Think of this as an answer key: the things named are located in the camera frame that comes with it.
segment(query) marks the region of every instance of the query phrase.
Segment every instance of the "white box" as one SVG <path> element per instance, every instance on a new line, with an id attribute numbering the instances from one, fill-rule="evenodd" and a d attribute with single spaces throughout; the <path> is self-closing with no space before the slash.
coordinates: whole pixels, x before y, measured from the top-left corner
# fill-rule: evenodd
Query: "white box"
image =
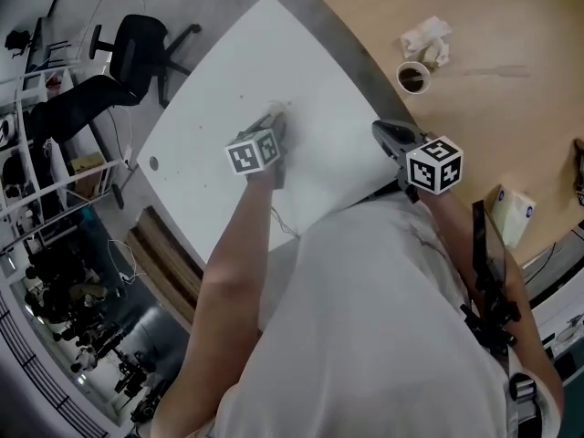
<path id="1" fill-rule="evenodd" d="M 269 128 L 236 138 L 224 149 L 235 175 L 263 171 L 280 157 L 274 132 Z"/>
<path id="2" fill-rule="evenodd" d="M 528 196 L 501 186 L 491 216 L 506 246 L 517 246 L 535 208 Z"/>
<path id="3" fill-rule="evenodd" d="M 406 154 L 408 182 L 440 194 L 463 179 L 464 153 L 445 136 Z"/>

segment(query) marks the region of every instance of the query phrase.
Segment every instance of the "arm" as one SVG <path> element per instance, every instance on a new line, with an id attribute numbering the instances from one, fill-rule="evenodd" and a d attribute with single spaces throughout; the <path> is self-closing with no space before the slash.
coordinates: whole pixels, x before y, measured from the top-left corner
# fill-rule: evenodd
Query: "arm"
<path id="1" fill-rule="evenodd" d="M 473 218 L 469 209 L 450 192 L 433 195 L 419 190 L 420 199 L 433 215 L 446 249 L 458 269 L 469 296 L 482 313 L 483 295 L 476 290 L 476 274 L 473 269 Z M 564 389 L 558 372 L 549 360 L 537 332 L 536 321 L 531 313 L 529 299 L 521 271 L 515 259 L 506 252 L 507 300 L 517 303 L 521 319 L 509 322 L 505 329 L 517 339 L 515 353 L 521 364 L 537 375 L 547 386 L 560 410 L 564 410 Z"/>
<path id="2" fill-rule="evenodd" d="M 204 272 L 181 371 L 154 415 L 153 438 L 186 438 L 215 415 L 257 342 L 274 174 L 250 179 Z"/>

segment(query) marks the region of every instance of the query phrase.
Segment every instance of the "white desk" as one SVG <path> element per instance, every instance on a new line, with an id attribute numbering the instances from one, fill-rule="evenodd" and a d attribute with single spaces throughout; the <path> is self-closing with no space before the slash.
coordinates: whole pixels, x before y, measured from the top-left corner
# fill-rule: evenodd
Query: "white desk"
<path id="1" fill-rule="evenodd" d="M 275 192 L 274 206 L 300 234 L 395 176 L 397 166 L 371 136 L 377 116 L 369 103 L 277 0 L 260 0 L 188 77 L 138 156 L 152 188 L 204 261 L 245 188 L 223 147 L 271 100 L 289 110 L 287 181 Z M 270 249 L 290 238 L 273 220 Z"/>

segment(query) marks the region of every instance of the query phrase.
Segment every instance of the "stacked wooden plank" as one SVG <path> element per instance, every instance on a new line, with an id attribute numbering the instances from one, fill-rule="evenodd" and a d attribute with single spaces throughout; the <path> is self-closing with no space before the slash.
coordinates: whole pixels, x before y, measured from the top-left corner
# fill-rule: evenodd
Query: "stacked wooden plank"
<path id="1" fill-rule="evenodd" d="M 152 207 L 126 236 L 136 262 L 146 276 L 141 280 L 158 301 L 183 326 L 193 323 L 203 271 L 178 243 Z"/>

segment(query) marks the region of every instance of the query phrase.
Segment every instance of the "person's right arm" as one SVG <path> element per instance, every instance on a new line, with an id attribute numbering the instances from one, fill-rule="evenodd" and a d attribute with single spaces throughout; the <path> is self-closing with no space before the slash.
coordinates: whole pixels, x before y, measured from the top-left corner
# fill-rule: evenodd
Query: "person's right arm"
<path id="1" fill-rule="evenodd" d="M 446 250 L 460 273 L 470 298 L 482 313 L 484 296 L 476 290 L 473 269 L 473 217 L 471 211 L 450 192 L 433 195 L 419 190 L 421 201 L 428 206 L 444 240 Z M 521 364 L 540 378 L 553 395 L 560 414 L 564 410 L 564 388 L 558 372 L 546 355 L 539 338 L 536 321 L 531 313 L 529 298 L 515 259 L 506 252 L 507 300 L 516 302 L 521 319 L 510 321 L 505 330 L 516 337 L 513 347 Z"/>

